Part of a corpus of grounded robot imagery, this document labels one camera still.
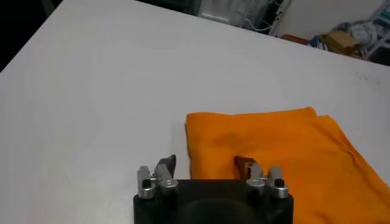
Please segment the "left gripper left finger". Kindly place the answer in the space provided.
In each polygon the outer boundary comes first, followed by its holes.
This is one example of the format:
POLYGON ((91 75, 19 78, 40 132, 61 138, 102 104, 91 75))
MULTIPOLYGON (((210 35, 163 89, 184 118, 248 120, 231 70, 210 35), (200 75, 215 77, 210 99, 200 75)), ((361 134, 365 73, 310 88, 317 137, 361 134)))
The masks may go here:
POLYGON ((159 160, 151 173, 148 166, 140 166, 137 170, 137 196, 143 200, 153 199, 157 190, 169 196, 177 191, 179 182, 174 178, 176 156, 171 155, 159 160))

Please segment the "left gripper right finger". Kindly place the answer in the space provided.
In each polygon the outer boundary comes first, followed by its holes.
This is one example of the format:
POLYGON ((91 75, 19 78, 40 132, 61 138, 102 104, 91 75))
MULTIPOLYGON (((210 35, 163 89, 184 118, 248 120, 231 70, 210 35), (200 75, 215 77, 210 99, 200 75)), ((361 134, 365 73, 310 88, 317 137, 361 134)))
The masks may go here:
POLYGON ((288 185, 280 166, 271 166, 265 175, 263 167, 253 158, 235 156, 234 165, 235 178, 244 180, 250 192, 259 197, 267 193, 273 198, 288 198, 288 185))

